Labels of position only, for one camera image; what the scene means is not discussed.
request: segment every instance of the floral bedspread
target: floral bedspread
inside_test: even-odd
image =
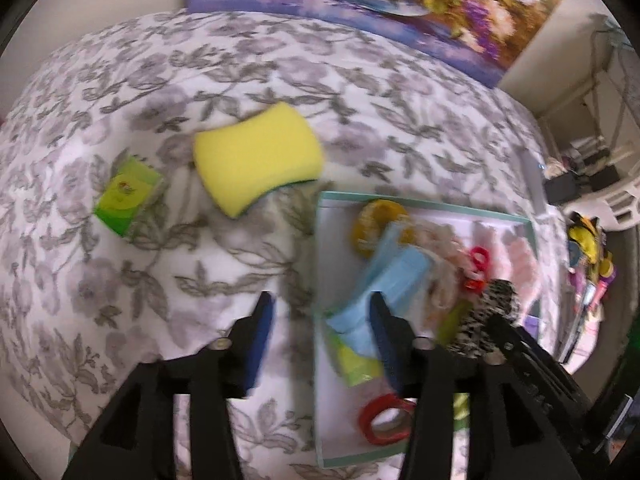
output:
[[[194,171],[193,133],[283,100],[321,139],[324,175],[272,192],[231,220]],[[329,471],[315,465],[318,192],[402,194],[529,215],[514,149],[539,153],[539,142],[532,116],[503,92],[340,25],[178,12],[89,34],[50,56],[0,130],[2,370],[79,444],[137,362],[196,351],[271,290],[277,314],[260,385],[231,407],[247,477],[395,478],[397,458]],[[129,154],[170,182],[132,243],[91,213]],[[556,216],[534,224],[542,344],[551,348],[564,228]],[[185,475],[184,409],[180,421]],[[457,470],[463,457],[459,449]]]

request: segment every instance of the white tray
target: white tray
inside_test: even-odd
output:
[[[352,248],[350,233],[364,203],[386,198],[402,204],[414,217],[438,224],[449,224],[465,242],[474,244],[474,232],[481,223],[499,233],[518,230],[537,254],[536,239],[529,219],[505,213],[469,207],[412,200],[393,196],[325,191],[318,201],[316,217],[316,285],[314,302],[315,334],[315,438],[318,464],[321,467],[342,467],[380,460],[404,452],[405,442],[391,446],[373,446],[364,439],[356,419],[361,407],[382,394],[389,393],[386,380],[374,379],[348,387],[334,370],[322,335],[323,314],[351,297],[356,280],[366,261]],[[539,305],[532,306],[536,316]]]

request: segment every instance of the yellow toy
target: yellow toy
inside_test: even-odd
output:
[[[324,164],[311,127],[286,103],[197,134],[193,159],[205,188],[231,218],[270,190],[316,180]]]
[[[567,233],[569,240],[574,240],[580,246],[580,250],[587,256],[587,260],[591,265],[597,264],[600,256],[597,227],[591,220],[578,214],[572,215],[571,220],[574,225],[569,227]]]
[[[376,250],[376,245],[391,222],[409,220],[406,209],[397,202],[391,200],[374,200],[369,202],[360,214],[351,231],[351,243],[353,247],[365,258],[369,258]],[[415,244],[415,232],[411,227],[402,231],[401,244]]]

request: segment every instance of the red tape roll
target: red tape roll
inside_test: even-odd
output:
[[[382,412],[390,409],[403,410],[413,416],[415,411],[415,403],[410,400],[400,399],[394,394],[386,394],[373,399],[369,404],[364,406],[358,415],[358,427],[364,435],[364,438],[374,446],[388,446],[395,444],[411,435],[411,425],[397,428],[390,434],[376,434],[371,427],[373,420]]]

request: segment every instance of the white wall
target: white wall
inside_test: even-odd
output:
[[[562,0],[500,82],[500,88],[534,114],[549,107],[561,95],[590,74],[590,37],[610,16],[602,0]],[[598,64],[609,57],[606,38],[597,41]]]
[[[179,9],[183,0],[38,0],[0,57],[0,116],[53,50],[88,32],[150,12]]]
[[[39,0],[0,57],[0,115],[52,50],[107,25],[181,5],[182,0]],[[535,113],[544,110],[587,76],[596,13],[608,13],[600,0],[563,0],[500,87]]]

